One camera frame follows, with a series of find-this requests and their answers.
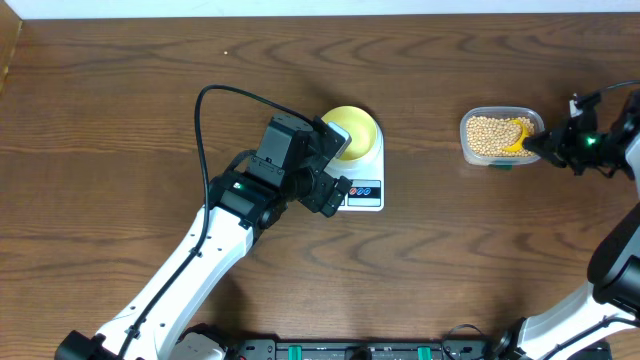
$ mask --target plastic container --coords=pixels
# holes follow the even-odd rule
[[[506,119],[514,117],[526,117],[531,120],[535,133],[544,131],[544,123],[538,113],[531,109],[513,106],[485,106],[469,111],[460,122],[460,142],[462,143],[462,153],[464,159],[473,165],[526,165],[540,160],[540,156],[520,156],[520,157],[493,157],[478,155],[471,150],[469,139],[467,138],[467,121],[473,116],[494,117],[496,119]]]

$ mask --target white wall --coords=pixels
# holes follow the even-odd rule
[[[640,0],[6,0],[6,2],[25,20],[640,12]]]

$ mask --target bowl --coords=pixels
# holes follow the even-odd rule
[[[494,157],[478,155],[469,146],[469,138],[467,137],[467,122],[474,116],[486,116],[496,119],[526,117],[533,123],[534,133],[544,131],[544,122],[538,113],[531,109],[515,106],[484,106],[475,108],[462,118],[460,122],[460,143],[462,144],[462,153],[464,159],[473,165],[526,165],[540,160],[540,156],[520,156],[520,157]]]

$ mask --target digital scale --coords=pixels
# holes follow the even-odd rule
[[[364,110],[341,106],[322,119],[333,122],[351,136],[351,144],[339,159],[332,159],[325,171],[353,181],[338,210],[380,211],[384,207],[384,138],[376,121]]]

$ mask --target white scale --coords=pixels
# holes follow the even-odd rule
[[[325,171],[335,178],[345,176],[353,181],[349,193],[345,196],[338,210],[382,210],[384,207],[384,138],[382,136],[382,130],[371,115],[362,109],[352,106],[335,108],[325,114],[323,119],[327,122],[335,123],[340,127],[350,129],[350,135],[356,132],[353,128],[354,123],[357,124],[357,126],[362,125],[364,128],[368,126],[373,128],[373,125],[375,125],[375,141],[373,141],[373,145],[371,145],[371,148],[364,156],[355,160],[334,158],[329,165],[327,165]]]

